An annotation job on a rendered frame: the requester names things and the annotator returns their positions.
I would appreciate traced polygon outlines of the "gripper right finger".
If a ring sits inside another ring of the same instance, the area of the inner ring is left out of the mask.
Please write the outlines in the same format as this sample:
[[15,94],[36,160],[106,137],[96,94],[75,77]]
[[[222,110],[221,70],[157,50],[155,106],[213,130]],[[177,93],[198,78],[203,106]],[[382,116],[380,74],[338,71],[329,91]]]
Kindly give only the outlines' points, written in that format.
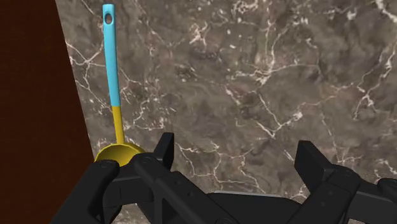
[[295,170],[310,195],[287,224],[397,224],[397,179],[376,184],[332,164],[310,141],[299,141]]

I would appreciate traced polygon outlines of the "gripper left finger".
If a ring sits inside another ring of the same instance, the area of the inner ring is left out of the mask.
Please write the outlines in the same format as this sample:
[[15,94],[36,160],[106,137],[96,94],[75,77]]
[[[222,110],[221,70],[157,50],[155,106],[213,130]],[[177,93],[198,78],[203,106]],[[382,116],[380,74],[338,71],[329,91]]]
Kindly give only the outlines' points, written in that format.
[[[180,172],[171,172],[153,153],[137,154],[132,165],[153,193],[152,224],[166,224],[168,214],[178,214],[187,224],[239,224]],[[104,194],[120,173],[114,160],[100,160],[88,166],[50,224],[111,224],[121,207],[106,209]]]

